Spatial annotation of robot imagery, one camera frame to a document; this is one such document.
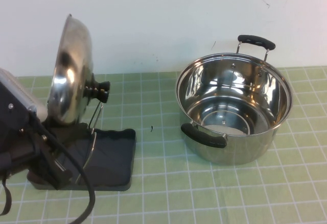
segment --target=black tray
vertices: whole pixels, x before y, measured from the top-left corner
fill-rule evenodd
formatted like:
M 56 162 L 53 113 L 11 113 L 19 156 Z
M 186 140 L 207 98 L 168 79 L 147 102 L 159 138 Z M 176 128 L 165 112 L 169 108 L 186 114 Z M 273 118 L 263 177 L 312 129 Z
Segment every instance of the black tray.
M 136 132 L 133 129 L 123 131 L 102 131 L 96 129 L 97 138 L 93 154 L 86 166 L 85 173 L 96 191 L 126 191 L 131 186 L 131 176 L 136 144 Z M 72 143 L 68 151 L 83 167 L 91 147 L 92 136 L 78 138 Z M 82 178 L 75 183 L 79 173 L 70 160 L 60 154 L 57 160 L 73 173 L 71 184 L 62 190 L 87 190 Z M 31 171 L 27 175 L 28 181 L 40 190 L 54 190 L 54 188 Z

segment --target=cable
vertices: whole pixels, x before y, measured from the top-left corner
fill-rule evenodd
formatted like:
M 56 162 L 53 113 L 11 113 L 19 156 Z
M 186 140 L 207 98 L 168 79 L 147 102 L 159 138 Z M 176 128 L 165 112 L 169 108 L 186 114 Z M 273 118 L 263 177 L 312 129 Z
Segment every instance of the cable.
M 48 139 L 48 141 L 50 141 L 57 149 L 59 149 L 60 151 L 62 151 L 63 154 L 65 154 L 65 156 L 71 161 L 71 163 L 73 164 L 73 166 L 75 166 L 75 168 L 78 170 L 78 172 L 81 174 L 81 177 L 83 178 L 85 185 L 87 187 L 88 190 L 88 194 L 89 194 L 89 202 L 88 205 L 86 207 L 86 209 L 84 210 L 84 212 L 73 222 L 71 222 L 70 224 L 81 224 L 83 221 L 85 221 L 87 219 L 87 217 L 91 214 L 92 209 L 94 207 L 94 204 L 96 202 L 96 194 L 94 191 L 94 188 L 92 187 L 91 183 L 88 180 L 88 177 L 85 173 L 85 171 L 83 170 L 83 168 L 78 164 L 78 162 L 76 161 L 76 159 L 73 158 L 73 156 L 68 152 L 68 150 L 65 148 L 65 146 L 63 146 L 62 144 L 60 144 L 56 137 L 54 137 L 40 122 L 40 120 L 36 117 L 35 114 L 31 113 L 31 115 L 33 116 L 35 122 L 36 122 L 36 126 L 39 130 L 39 132 L 43 135 L 45 135 Z

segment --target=pot handle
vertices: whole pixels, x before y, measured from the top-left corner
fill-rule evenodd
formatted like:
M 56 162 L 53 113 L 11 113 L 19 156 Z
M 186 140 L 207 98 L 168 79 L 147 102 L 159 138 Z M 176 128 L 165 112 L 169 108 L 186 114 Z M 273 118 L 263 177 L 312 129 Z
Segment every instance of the pot handle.
M 227 146 L 226 139 L 223 136 L 208 135 L 207 133 L 197 130 L 190 123 L 184 123 L 180 128 L 184 134 L 186 134 L 192 140 L 195 140 L 203 145 L 216 148 L 225 148 Z
M 263 48 L 265 48 L 267 50 L 266 54 L 265 54 L 265 60 L 264 61 L 267 60 L 269 51 L 272 51 L 273 49 L 276 48 L 276 45 L 273 42 L 271 42 L 271 41 L 269 41 L 269 40 L 267 40 L 265 38 L 254 36 L 254 35 L 240 35 L 240 36 L 238 36 L 237 39 L 239 41 L 239 45 L 237 46 L 236 53 L 239 52 L 240 46 L 241 46 L 242 43 L 262 46 Z

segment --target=pot lid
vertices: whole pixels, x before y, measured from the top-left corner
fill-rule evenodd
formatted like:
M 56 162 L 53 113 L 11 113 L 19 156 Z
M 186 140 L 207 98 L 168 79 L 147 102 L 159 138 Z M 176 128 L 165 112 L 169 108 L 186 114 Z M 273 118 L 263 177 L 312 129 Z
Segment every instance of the pot lid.
M 79 122 L 91 99 L 106 103 L 109 82 L 94 79 L 92 43 L 87 27 L 69 15 L 66 19 L 55 64 L 48 117 L 61 125 Z

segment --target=green cutting mat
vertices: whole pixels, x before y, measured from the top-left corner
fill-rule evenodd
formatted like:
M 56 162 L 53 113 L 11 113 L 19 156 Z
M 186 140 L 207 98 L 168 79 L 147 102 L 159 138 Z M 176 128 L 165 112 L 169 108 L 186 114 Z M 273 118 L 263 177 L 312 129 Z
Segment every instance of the green cutting mat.
M 177 72 L 98 75 L 111 82 L 98 127 L 133 128 L 137 146 L 131 188 L 97 192 L 85 223 L 327 223 L 327 67 L 281 71 L 295 91 L 292 114 L 261 158 L 236 167 L 211 165 L 185 147 Z M 46 102 L 49 77 L 21 81 Z M 26 172 L 8 186 L 13 206 L 1 223 L 67 223 L 88 203 L 87 192 L 35 190 Z

